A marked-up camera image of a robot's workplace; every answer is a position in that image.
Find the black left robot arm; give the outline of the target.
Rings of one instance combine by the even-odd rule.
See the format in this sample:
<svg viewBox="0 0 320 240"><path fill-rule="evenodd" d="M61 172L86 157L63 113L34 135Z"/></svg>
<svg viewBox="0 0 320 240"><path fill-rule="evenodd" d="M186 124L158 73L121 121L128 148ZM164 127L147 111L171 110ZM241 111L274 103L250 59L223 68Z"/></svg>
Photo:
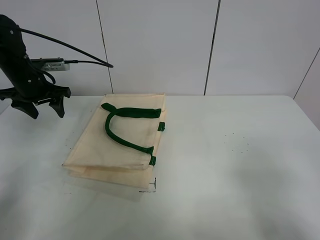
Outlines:
<svg viewBox="0 0 320 240"><path fill-rule="evenodd" d="M48 103L60 118L65 115L64 98L71 96L69 87L56 85L55 78L33 63L27 54L19 26L5 15L0 16L0 69L13 87L2 89L0 99L12 100L11 107L36 119L37 105Z"/></svg>

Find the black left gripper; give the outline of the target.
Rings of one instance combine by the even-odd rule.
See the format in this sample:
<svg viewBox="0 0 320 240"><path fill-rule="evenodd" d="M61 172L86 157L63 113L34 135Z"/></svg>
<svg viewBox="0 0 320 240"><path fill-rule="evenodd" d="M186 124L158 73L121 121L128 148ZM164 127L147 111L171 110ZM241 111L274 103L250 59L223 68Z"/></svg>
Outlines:
<svg viewBox="0 0 320 240"><path fill-rule="evenodd" d="M13 100L12 108L37 119L39 112L33 103L49 99L49 106L60 118L64 117L64 97L71 96L70 88L56 85L55 78L48 71L34 67L27 55L21 59L1 55L0 69L13 85L0 91L2 101Z"/></svg>

